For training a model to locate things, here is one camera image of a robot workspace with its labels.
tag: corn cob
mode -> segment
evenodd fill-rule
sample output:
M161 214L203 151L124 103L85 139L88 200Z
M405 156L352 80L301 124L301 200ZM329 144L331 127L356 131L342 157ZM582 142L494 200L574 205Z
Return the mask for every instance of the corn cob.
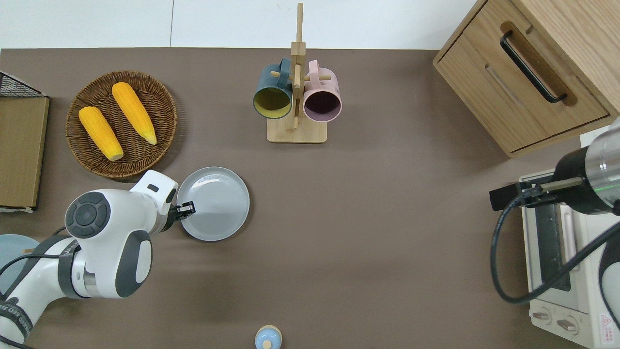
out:
M133 88L128 83L115 83L112 95L137 133L150 144L157 144L153 123Z
M88 135L108 160L115 161L123 157L123 148L98 108L83 107L78 116Z

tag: pink mug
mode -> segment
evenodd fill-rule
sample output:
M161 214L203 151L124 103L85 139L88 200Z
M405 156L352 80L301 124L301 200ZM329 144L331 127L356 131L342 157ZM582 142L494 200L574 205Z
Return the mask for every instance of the pink mug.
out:
M338 79L333 71L319 67L317 60L308 63L310 81L304 85L304 114L318 122L334 120L342 111ZM319 76L330 76L319 80Z

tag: mug handle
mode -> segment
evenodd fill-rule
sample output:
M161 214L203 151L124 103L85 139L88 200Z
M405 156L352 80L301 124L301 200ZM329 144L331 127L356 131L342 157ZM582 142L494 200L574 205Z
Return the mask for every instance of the mug handle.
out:
M282 58L280 61L280 76L276 82L276 86L279 88L285 88L288 83L288 77L291 74L291 60L288 58Z
M312 89L321 87L321 82L319 81L320 69L318 60L308 62L308 76L310 77L310 88Z

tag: mug rack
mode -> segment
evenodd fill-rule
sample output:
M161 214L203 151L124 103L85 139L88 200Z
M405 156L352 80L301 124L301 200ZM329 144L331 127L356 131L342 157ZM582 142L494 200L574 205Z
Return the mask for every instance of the mug rack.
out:
M316 122L304 115L301 105L304 96L304 81L307 81L306 43L301 41L304 4L297 4L297 40L291 42L291 75L293 81L292 108L281 119L267 120L267 140L272 143L325 143L327 141L327 123ZM272 71L272 76L279 73Z

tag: wire basket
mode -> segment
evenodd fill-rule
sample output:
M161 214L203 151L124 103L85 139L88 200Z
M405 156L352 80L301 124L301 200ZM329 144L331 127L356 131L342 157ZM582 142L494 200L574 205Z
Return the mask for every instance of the wire basket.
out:
M133 87L149 114L157 144L150 144L136 132L114 100L112 85L121 81ZM78 113L87 106L99 108L110 124L123 148L119 160L108 160L80 123ZM87 170L108 178L127 178L155 165L170 148L176 129L177 107L161 82L139 71L114 71L77 94L67 113L66 138L71 152Z
M47 97L25 82L0 71L0 97Z

